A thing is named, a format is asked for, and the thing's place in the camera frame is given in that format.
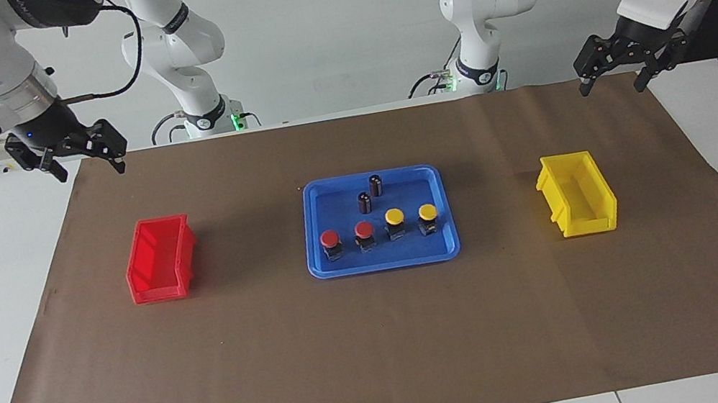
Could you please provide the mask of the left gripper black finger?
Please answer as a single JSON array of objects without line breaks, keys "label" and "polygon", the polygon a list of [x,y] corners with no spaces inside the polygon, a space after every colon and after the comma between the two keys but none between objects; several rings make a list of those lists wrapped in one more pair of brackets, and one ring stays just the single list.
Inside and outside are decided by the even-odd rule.
[{"label": "left gripper black finger", "polygon": [[640,93],[646,90],[652,79],[661,72],[671,71],[683,60],[688,51],[689,42],[685,31],[675,32],[660,50],[645,49],[635,53],[634,59],[643,63],[633,83],[634,89]]},{"label": "left gripper black finger", "polygon": [[619,66],[614,58],[613,46],[616,39],[592,35],[586,38],[583,47],[573,61],[573,68],[580,84],[581,97],[588,96],[599,76]]}]

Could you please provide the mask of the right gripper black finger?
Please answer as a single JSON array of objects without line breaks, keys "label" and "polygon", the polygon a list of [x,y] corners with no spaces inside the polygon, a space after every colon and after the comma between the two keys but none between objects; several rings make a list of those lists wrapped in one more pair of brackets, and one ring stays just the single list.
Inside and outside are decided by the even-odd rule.
[{"label": "right gripper black finger", "polygon": [[16,136],[6,138],[4,150],[24,171],[42,171],[51,174],[61,183],[68,180],[68,172],[55,159],[53,149],[43,150],[43,154],[38,155]]},{"label": "right gripper black finger", "polygon": [[108,120],[98,119],[96,123],[88,127],[88,134],[92,156],[108,161],[117,173],[124,173],[126,171],[124,156],[128,141],[114,125]]}]

